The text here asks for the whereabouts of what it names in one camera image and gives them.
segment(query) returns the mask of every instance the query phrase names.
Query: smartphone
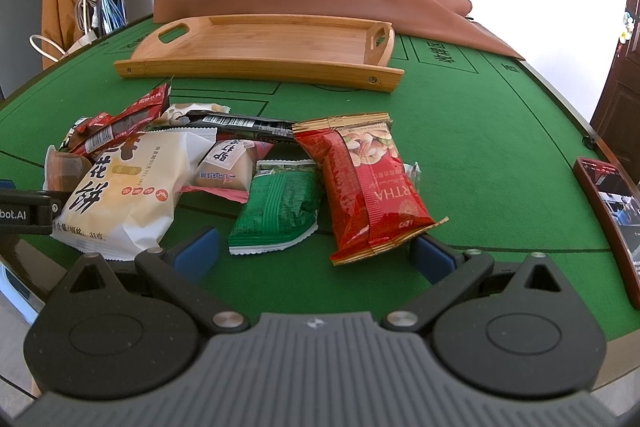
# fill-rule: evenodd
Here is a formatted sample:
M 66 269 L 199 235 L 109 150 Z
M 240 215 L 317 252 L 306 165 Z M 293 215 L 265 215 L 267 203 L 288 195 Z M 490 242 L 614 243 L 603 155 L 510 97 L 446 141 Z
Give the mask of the smartphone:
M 578 158 L 574 174 L 609 240 L 626 295 L 640 309 L 640 201 L 610 163 Z

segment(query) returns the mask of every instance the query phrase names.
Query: phone screen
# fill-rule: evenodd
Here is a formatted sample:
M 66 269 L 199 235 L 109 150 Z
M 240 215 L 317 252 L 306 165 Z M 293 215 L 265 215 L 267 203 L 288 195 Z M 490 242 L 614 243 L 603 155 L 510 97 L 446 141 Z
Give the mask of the phone screen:
M 625 241 L 626 252 L 640 277 L 640 201 L 631 194 L 613 165 L 581 158 L 580 163 L 595 185 Z

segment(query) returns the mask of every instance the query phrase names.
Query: black snack package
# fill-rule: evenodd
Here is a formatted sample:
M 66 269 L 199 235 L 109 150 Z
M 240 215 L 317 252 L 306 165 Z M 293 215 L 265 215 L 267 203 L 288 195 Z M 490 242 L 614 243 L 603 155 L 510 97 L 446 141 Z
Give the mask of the black snack package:
M 245 114 L 207 112 L 206 116 L 189 111 L 186 127 L 216 127 L 218 139 L 248 139 L 261 142 L 295 142 L 292 126 L 296 122 Z

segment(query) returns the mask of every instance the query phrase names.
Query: green snack package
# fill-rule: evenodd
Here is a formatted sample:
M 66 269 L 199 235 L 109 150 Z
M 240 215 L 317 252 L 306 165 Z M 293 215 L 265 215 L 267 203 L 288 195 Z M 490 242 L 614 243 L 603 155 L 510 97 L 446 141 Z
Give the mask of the green snack package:
M 233 255 L 284 250 L 318 229 L 322 184 L 313 160 L 258 161 L 249 200 L 228 237 Z

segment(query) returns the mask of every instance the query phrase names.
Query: screw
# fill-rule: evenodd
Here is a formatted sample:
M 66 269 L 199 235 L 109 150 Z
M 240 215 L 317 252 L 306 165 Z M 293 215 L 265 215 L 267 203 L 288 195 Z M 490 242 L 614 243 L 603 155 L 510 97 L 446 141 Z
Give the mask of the screw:
M 386 321 L 397 328 L 409 328 L 418 323 L 418 315 L 414 312 L 398 310 L 386 316 Z
M 219 328 L 237 328 L 244 322 L 238 312 L 220 312 L 213 315 L 213 323 Z

